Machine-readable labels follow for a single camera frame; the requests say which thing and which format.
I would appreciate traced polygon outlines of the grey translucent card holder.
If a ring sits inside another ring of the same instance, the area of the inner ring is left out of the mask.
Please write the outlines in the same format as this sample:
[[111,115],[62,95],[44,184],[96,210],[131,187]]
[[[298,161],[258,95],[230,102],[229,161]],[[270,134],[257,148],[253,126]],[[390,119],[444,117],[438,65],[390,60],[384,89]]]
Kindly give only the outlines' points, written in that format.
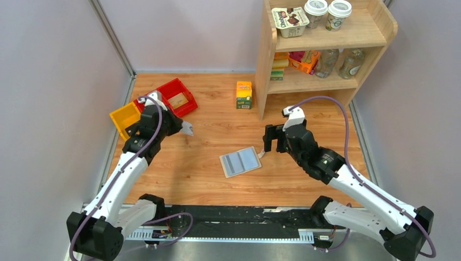
[[219,157],[226,178],[235,177],[262,167],[260,159],[265,151],[259,153],[254,146],[227,153]]

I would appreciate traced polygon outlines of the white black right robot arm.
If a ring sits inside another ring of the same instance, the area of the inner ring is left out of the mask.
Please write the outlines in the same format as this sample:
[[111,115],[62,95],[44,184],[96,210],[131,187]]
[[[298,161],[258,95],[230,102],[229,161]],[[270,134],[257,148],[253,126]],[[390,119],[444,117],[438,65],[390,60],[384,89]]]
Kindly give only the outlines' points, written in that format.
[[330,197],[320,196],[312,213],[323,223],[342,226],[376,240],[398,260],[416,260],[419,255],[434,258],[430,238],[434,213],[427,207],[415,208],[373,184],[359,174],[348,160],[334,150],[320,147],[305,123],[285,128],[267,125],[264,151],[288,153],[311,178],[348,194],[366,211],[350,209]]

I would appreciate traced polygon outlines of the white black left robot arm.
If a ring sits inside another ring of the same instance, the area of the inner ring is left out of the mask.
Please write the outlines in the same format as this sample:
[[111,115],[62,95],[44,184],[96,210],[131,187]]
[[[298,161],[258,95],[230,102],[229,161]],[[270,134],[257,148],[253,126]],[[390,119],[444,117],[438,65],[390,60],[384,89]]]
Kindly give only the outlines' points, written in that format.
[[125,143],[117,167],[97,196],[81,213],[72,212],[66,221],[70,239],[69,257],[81,253],[99,260],[114,260],[125,238],[155,217],[157,203],[145,194],[124,211],[120,209],[134,183],[160,151],[161,142],[180,132],[183,120],[164,105],[147,105],[137,130]]

